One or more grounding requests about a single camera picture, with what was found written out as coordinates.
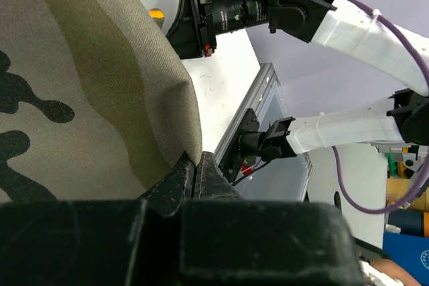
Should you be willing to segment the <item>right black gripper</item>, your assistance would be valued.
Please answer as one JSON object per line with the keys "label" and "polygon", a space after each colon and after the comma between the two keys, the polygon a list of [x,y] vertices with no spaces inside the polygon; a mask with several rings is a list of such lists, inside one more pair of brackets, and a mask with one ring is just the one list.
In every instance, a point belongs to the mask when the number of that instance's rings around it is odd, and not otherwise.
{"label": "right black gripper", "polygon": [[[217,36],[268,23],[267,0],[207,0],[200,5],[205,26],[202,31],[205,56],[217,48]],[[179,0],[178,10],[167,39],[181,60],[201,58],[197,0]]]}

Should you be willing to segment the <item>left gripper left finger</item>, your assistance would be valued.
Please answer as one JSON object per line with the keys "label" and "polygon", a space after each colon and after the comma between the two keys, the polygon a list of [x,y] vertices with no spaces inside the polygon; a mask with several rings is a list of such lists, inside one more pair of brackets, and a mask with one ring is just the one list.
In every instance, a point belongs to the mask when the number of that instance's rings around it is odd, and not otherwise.
{"label": "left gripper left finger", "polygon": [[187,155],[139,198],[1,205],[2,285],[179,285]]}

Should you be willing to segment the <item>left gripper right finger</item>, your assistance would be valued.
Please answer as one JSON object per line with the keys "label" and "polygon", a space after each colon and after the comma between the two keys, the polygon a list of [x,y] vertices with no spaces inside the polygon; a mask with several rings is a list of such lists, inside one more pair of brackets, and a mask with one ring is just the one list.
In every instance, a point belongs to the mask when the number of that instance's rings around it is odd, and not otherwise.
{"label": "left gripper right finger", "polygon": [[362,285],[355,241],[337,208],[244,200],[212,153],[180,208],[183,285]]}

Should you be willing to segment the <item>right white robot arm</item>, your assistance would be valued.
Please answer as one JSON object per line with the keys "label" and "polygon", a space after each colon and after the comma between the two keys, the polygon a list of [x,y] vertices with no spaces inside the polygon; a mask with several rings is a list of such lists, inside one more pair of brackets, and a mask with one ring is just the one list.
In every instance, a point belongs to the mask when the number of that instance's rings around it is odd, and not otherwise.
{"label": "right white robot arm", "polygon": [[235,150],[264,161],[322,147],[372,143],[428,144],[428,39],[389,22],[356,0],[179,0],[167,38],[183,60],[209,57],[217,37],[268,26],[329,51],[339,73],[376,70],[404,86],[362,107],[314,117],[288,117],[268,130],[241,130]]}

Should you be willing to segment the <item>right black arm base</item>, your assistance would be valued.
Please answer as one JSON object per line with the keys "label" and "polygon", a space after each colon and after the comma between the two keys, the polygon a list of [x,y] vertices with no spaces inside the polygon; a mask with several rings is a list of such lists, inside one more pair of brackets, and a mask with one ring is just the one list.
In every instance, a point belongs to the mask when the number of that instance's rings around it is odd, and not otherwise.
{"label": "right black arm base", "polygon": [[247,157],[259,156],[259,149],[265,135],[264,131],[259,130],[259,126],[259,120],[252,108],[248,108],[239,118],[238,125],[227,141],[226,149],[218,162],[220,170],[229,183],[236,180]]}

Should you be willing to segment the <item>camouflage yellow green trousers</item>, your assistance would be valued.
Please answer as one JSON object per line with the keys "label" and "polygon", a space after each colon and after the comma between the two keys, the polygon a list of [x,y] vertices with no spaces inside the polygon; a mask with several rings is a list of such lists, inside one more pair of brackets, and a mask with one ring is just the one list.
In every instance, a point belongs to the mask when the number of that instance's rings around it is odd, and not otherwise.
{"label": "camouflage yellow green trousers", "polygon": [[192,79],[140,0],[1,0],[1,201],[136,198],[200,161]]}

